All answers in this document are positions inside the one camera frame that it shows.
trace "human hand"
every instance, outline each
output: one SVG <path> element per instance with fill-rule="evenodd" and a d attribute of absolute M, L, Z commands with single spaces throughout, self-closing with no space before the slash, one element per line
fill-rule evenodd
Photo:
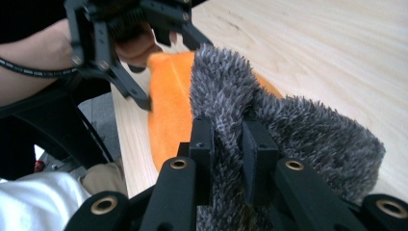
<path fill-rule="evenodd" d="M 137 67 L 146 67 L 149 55 L 162 51 L 155 41 L 150 26 L 141 25 L 142 31 L 134 38 L 116 43 L 116 54 L 123 62 Z"/>

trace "black sleeve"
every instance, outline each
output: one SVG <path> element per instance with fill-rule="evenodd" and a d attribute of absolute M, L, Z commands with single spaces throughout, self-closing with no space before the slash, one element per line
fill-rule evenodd
<path fill-rule="evenodd" d="M 0 43 L 25 39 L 63 18 L 64 0 L 0 0 Z"/>

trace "black bracket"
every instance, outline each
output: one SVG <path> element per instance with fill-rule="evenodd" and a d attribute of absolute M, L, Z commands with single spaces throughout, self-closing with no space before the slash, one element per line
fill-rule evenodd
<path fill-rule="evenodd" d="M 170 45 L 170 31 L 180 33 L 191 50 L 211 44 L 192 25 L 189 0 L 67 0 L 65 9 L 72 63 L 80 74 L 113 83 L 123 97 L 132 97 L 144 110 L 150 110 L 150 98 L 120 63 L 115 41 L 136 37 L 141 24 L 148 23 L 161 44 Z"/>
<path fill-rule="evenodd" d="M 65 230 L 195 230 L 195 207 L 208 206 L 212 195 L 214 148 L 210 120 L 195 119 L 191 142 L 181 143 L 178 156 L 163 164 L 154 187 L 130 200 L 117 192 L 96 194 Z M 406 202 L 385 194 L 367 196 L 361 207 L 340 200 L 311 167 L 280 157 L 266 127 L 256 119 L 243 121 L 242 149 L 246 203 L 269 208 L 274 230 L 400 231 L 408 227 Z"/>

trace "wooden table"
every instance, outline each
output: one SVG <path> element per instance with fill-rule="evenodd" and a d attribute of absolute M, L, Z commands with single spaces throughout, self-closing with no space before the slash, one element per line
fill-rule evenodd
<path fill-rule="evenodd" d="M 241 53 L 282 94 L 322 101 L 368 127 L 387 149 L 374 193 L 408 201 L 408 1 L 211 0 L 192 17 L 215 46 Z M 148 73 L 135 79 L 147 90 Z M 113 92 L 133 196 L 158 176 L 147 113 Z"/>

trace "gray faux fur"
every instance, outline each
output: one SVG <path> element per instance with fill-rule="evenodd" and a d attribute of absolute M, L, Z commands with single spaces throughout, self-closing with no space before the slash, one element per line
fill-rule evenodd
<path fill-rule="evenodd" d="M 341 198 L 352 202 L 373 188 L 383 144 L 367 129 L 319 102 L 278 99 L 261 89 L 239 54 L 203 46 L 191 75 L 193 116 L 216 128 L 217 160 L 211 206 L 198 208 L 198 230 L 269 230 L 262 211 L 242 194 L 242 117 L 252 113 L 269 130 L 280 152 L 311 165 Z"/>

